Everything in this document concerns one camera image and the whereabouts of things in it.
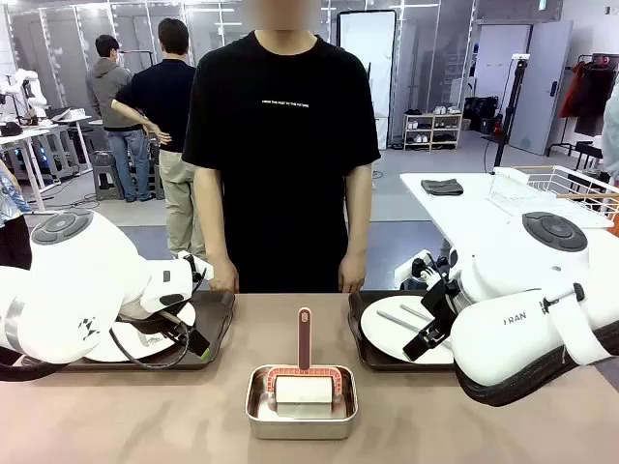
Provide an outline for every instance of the metal container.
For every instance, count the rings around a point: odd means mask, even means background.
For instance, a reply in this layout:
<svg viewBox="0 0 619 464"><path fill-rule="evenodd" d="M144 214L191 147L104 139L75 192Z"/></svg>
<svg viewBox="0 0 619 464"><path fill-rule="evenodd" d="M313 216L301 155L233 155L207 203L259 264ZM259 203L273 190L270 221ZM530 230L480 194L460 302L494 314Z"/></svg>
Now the metal container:
<svg viewBox="0 0 619 464"><path fill-rule="evenodd" d="M334 398L330 419L281 418L275 399L267 393L266 377L271 365L258 367L250 377L245 412L251 431L262 440L343 440L353 430L357 416L357 389L350 369L336 365L342 378L342 396Z"/></svg>

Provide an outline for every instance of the glass wall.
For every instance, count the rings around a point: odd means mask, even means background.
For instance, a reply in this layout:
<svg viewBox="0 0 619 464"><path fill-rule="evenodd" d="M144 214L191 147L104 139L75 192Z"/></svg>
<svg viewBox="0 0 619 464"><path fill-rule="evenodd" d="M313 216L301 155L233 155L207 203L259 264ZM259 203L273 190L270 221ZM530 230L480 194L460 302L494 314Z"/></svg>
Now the glass wall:
<svg viewBox="0 0 619 464"><path fill-rule="evenodd" d="M475 2L320 0L320 21L316 21L313 32L324 41L337 44L340 13L396 11L390 114L390 139L395 142L401 139L402 118L407 109L431 111L437 105L461 105ZM30 12L23 10L28 6L22 2L10 7L18 65L39 73L51 106L72 105L87 110L84 77L99 59L95 39L100 34L114 35L122 50L152 52L153 61L158 63L162 59L159 23L165 17L175 17L188 25L188 62L196 65L209 51L245 37L251 27L244 18L241 0L98 0L75 6L40 5L41 8ZM133 73L151 64L149 53L125 53L122 60Z"/></svg>

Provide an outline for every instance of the jeans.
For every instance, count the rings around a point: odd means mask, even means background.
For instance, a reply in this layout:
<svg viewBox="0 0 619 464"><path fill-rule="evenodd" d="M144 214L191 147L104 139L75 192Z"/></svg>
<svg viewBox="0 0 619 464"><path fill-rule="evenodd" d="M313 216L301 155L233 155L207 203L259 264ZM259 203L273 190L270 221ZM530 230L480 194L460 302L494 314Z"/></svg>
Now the jeans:
<svg viewBox="0 0 619 464"><path fill-rule="evenodd" d="M146 200L150 197L148 189L148 174L150 163L148 160L148 148L146 137L142 130L107 131L107 140L116 160L116 170L120 183L123 186L126 200L135 200L135 185L131 172L129 172L129 159L127 158L127 148L132 153L133 164L137 177L137 197Z"/></svg>

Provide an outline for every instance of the door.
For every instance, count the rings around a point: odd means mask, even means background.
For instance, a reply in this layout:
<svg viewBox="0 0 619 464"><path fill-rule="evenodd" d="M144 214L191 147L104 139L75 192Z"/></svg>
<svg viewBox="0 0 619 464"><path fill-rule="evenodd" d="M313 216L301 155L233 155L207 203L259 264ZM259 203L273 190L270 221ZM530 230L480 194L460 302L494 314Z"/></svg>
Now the door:
<svg viewBox="0 0 619 464"><path fill-rule="evenodd" d="M359 58L369 74L380 150L387 148L389 133L396 19L393 10L338 14L339 46Z"/></svg>
<svg viewBox="0 0 619 464"><path fill-rule="evenodd" d="M572 22L536 24L522 80L510 145L543 155L570 47Z"/></svg>

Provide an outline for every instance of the red handle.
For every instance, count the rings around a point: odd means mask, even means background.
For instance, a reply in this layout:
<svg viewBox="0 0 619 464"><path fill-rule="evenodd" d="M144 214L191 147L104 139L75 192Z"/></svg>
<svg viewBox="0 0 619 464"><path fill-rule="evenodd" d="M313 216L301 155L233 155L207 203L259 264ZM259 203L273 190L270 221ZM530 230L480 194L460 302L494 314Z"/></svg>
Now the red handle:
<svg viewBox="0 0 619 464"><path fill-rule="evenodd" d="M308 307L299 309L299 368L311 367L311 311Z"/></svg>

